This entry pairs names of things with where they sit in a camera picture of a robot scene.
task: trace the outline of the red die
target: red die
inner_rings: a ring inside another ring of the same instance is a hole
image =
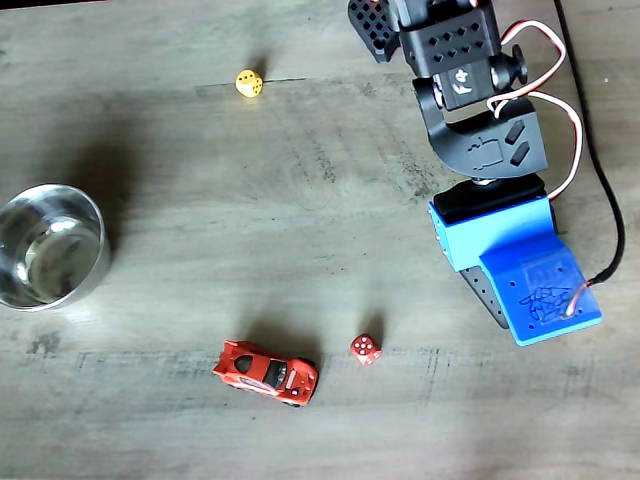
[[[371,365],[382,351],[371,337],[366,333],[358,336],[351,342],[351,353],[353,353],[362,365]]]

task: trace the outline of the die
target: die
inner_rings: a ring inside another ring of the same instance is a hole
[[[382,351],[368,334],[363,333],[351,342],[351,353],[362,365],[371,365],[378,359]]]
[[[262,91],[262,78],[253,70],[243,70],[236,77],[236,89],[245,97],[257,97]]]

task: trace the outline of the blue plastic housing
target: blue plastic housing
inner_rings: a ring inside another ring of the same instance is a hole
[[[447,225],[433,204],[436,234],[456,272],[480,266],[489,278],[520,346],[600,323],[585,290],[576,315],[564,312],[585,282],[576,259],[558,238],[547,197]]]

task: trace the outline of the metal cup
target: metal cup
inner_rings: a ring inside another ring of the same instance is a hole
[[[35,312],[79,300],[111,252],[100,209],[77,188],[40,185],[0,209],[0,303]]]

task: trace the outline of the red toy car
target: red toy car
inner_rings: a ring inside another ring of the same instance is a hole
[[[311,400],[318,382],[313,362],[286,359],[265,353],[249,342],[224,342],[224,352],[213,369],[224,383],[267,395],[291,407]]]

